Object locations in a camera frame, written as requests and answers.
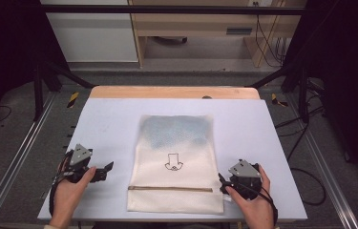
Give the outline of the grey desk label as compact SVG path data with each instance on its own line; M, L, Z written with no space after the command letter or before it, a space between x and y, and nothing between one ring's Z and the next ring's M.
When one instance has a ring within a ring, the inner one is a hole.
M250 35L252 28L227 28L226 35Z

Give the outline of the cream mesh laundry bag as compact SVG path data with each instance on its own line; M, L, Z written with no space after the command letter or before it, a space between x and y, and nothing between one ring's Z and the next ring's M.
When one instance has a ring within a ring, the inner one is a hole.
M223 213L210 115L145 115L128 186L132 212Z

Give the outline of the aluminium floor rail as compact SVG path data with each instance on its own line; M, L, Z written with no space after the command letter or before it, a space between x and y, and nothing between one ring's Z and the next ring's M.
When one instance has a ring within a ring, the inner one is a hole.
M325 186L328 197L345 229L358 229L358 220L309 129L305 131L305 145Z
M11 164L0 181L0 208L6 199L11 186L13 185L25 159L30 153L31 147L35 142L57 96L57 93L48 93L48 97L44 103L43 111L38 118L32 123L29 131L19 146Z

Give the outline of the light blue table mat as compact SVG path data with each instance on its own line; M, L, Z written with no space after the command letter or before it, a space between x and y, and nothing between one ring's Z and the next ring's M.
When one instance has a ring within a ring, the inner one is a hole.
M239 159L259 163L271 180L270 195L279 221L304 220L305 207L266 103L260 99L130 99L90 98L69 144L94 150L92 166L110 162L107 179L89 185L74 218L91 221L239 221L242 212L225 202L222 215L140 213L127 210L128 183L134 166L139 120L143 115L212 115L219 172Z

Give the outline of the yellow black floor tape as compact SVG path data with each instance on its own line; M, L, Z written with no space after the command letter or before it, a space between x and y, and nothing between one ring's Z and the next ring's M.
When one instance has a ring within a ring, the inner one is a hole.
M282 106L282 107L288 107L288 103L280 101L275 94L271 94L271 101L272 101L272 104L274 104L274 105L279 105L279 106Z
M74 103L76 102L77 98L78 98L79 92L74 92L72 93L70 100L67 104L67 108L72 108L74 106Z

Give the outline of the person's left hand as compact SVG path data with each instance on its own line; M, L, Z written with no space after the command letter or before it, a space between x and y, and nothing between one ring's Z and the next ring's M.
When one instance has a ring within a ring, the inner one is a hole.
M64 179L58 183L54 194L53 218L71 219L86 187L95 175L96 167L90 168L77 183Z

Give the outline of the light wooden desk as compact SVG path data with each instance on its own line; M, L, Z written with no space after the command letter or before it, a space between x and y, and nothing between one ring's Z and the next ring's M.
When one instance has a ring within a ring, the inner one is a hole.
M131 6L214 6L303 8L307 0L128 0ZM274 38L293 36L298 15L134 13L136 36L242 37L256 67L262 65ZM226 35L227 28L252 28L250 35Z

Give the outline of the black horizontal frame bar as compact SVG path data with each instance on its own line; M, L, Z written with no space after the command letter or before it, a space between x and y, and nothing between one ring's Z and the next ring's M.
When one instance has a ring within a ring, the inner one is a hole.
M123 5L42 5L44 12L59 13L170 13L303 15L304 8L213 7L213 6L123 6Z

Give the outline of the white cabinet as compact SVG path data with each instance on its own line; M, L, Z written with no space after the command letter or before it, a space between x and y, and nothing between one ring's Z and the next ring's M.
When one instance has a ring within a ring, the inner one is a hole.
M48 13L69 63L137 62L129 13Z

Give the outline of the black curtain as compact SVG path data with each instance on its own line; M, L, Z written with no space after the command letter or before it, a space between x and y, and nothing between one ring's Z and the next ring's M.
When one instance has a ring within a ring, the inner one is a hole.
M0 102L6 92L32 82L35 70L51 90L59 90L47 62L68 68L41 1L0 0Z
M312 37L304 67L324 82L324 104L348 154L358 162L358 0L307 0L286 60Z

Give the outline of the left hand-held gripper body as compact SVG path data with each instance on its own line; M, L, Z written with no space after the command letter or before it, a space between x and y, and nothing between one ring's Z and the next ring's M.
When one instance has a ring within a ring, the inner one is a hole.
M61 175L69 182L77 183L89 170L88 164L93 155L93 151L76 144L73 149L65 155L65 160L61 165Z

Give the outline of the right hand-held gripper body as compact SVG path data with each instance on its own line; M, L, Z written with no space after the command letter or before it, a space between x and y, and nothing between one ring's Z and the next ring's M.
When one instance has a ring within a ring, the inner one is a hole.
M237 164L229 169L232 174L230 181L233 188L244 198L254 199L262 190L262 176L259 172L259 164L251 164L240 159Z

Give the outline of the person's right hand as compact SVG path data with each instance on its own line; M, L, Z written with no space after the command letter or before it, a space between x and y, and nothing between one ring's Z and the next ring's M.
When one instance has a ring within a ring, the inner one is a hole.
M275 229L274 210L265 198L246 200L232 187L226 186L225 190L241 209L249 229Z

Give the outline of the dark object under desk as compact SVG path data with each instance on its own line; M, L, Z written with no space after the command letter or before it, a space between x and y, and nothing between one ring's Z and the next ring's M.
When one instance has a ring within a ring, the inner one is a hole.
M169 45L169 46L178 46L187 43L187 37L179 37L179 38L168 38L168 37L160 37L154 36L154 41L161 45Z

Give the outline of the black metal frame stand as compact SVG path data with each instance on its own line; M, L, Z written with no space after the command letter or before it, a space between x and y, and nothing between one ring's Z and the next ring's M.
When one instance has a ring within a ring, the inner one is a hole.
M308 72L305 67L299 64L289 64L281 67L276 72L271 73L269 76L253 83L250 88L259 89L268 82L284 76L285 80L281 86L284 93L292 92L296 86L299 86L298 96L298 115L304 123L309 121L309 115L307 110L307 85L308 85Z
M72 73L70 70L66 70L53 62L43 62L37 64L33 70L33 88L34 88L34 104L35 115L34 121L37 121L44 113L44 101L42 82L48 86L51 92L58 92L61 89L61 83L58 79L59 75L63 75L68 79L75 82L86 89L92 89L95 84L92 84L79 76Z

